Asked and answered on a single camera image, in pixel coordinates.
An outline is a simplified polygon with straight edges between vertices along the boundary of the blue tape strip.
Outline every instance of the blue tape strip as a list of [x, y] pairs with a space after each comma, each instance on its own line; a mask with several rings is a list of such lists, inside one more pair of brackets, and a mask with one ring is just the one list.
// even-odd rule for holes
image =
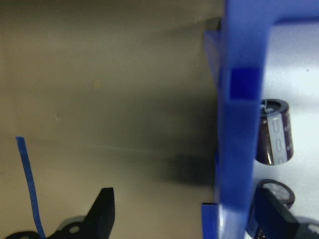
[[28, 153], [25, 146], [25, 141], [24, 141], [24, 138], [21, 136], [17, 136], [15, 137], [15, 139], [18, 145], [20, 156], [21, 156], [26, 182], [28, 184], [34, 223], [41, 239], [45, 239], [45, 234], [44, 234], [41, 219], [40, 219], [38, 200], [36, 197], [33, 175], [31, 171]]
[[201, 205], [203, 239], [217, 239], [217, 213], [216, 203]]

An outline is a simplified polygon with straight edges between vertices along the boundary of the white surface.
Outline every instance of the white surface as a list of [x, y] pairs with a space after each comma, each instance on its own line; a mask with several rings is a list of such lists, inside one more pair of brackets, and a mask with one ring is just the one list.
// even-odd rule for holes
[[295, 193], [295, 216], [319, 219], [319, 25], [273, 27], [263, 98], [289, 103], [294, 144], [292, 159], [278, 166], [255, 161], [254, 180], [275, 179]]

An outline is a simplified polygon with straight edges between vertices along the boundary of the blue plastic frame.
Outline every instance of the blue plastic frame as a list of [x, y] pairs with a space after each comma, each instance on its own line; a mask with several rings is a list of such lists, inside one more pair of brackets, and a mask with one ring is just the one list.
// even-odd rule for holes
[[221, 30], [205, 32], [204, 48], [218, 89], [219, 149], [218, 210], [210, 216], [207, 205], [202, 208], [204, 239], [244, 237], [270, 28], [318, 20], [319, 0], [226, 0]]

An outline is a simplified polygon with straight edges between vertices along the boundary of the electrolytic capacitor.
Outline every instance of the electrolytic capacitor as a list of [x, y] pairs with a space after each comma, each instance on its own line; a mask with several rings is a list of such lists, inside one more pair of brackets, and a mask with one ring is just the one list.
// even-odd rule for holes
[[287, 162], [294, 154], [288, 103], [263, 100], [256, 159], [268, 165]]
[[[261, 180], [257, 184], [257, 188], [267, 188], [269, 189], [275, 197], [283, 203], [287, 208], [290, 208], [295, 202], [294, 192], [285, 184], [272, 179]], [[258, 226], [255, 219], [255, 202], [252, 202], [250, 208], [250, 214], [248, 219], [248, 224], [246, 228], [247, 233], [253, 239], [265, 239], [265, 236]]]

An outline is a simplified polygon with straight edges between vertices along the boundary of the purple capacitor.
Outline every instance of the purple capacitor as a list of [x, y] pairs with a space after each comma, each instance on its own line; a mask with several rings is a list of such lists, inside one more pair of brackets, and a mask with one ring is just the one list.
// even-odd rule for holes
[[263, 100], [260, 114], [257, 161], [267, 165], [289, 161], [294, 148], [288, 103], [276, 99]]

